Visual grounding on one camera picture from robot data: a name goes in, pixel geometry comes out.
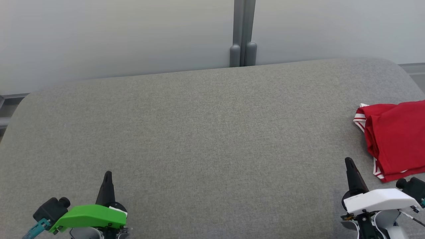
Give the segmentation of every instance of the gray fabric surface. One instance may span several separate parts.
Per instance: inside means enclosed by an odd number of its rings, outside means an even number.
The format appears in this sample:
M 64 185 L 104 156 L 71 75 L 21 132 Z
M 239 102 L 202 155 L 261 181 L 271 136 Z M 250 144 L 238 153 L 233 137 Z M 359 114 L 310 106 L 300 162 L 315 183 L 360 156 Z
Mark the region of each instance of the gray fabric surface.
M 352 122 L 358 104 L 424 98 L 399 66 L 369 58 L 87 80 L 32 93 L 0 144 L 0 237 L 23 236 L 52 196 L 93 204 L 111 170 L 132 238 L 354 238 L 340 224 L 344 158 L 370 189 L 395 187 L 372 175 Z M 415 222 L 400 224 L 425 237 Z

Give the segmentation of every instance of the red cloth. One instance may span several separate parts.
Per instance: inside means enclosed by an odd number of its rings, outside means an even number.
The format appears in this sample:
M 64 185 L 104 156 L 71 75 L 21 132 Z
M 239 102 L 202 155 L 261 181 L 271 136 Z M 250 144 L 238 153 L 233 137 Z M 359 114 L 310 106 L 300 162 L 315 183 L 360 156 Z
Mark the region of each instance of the red cloth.
M 357 113 L 365 115 L 368 152 L 383 182 L 425 172 L 425 100 L 370 105 Z

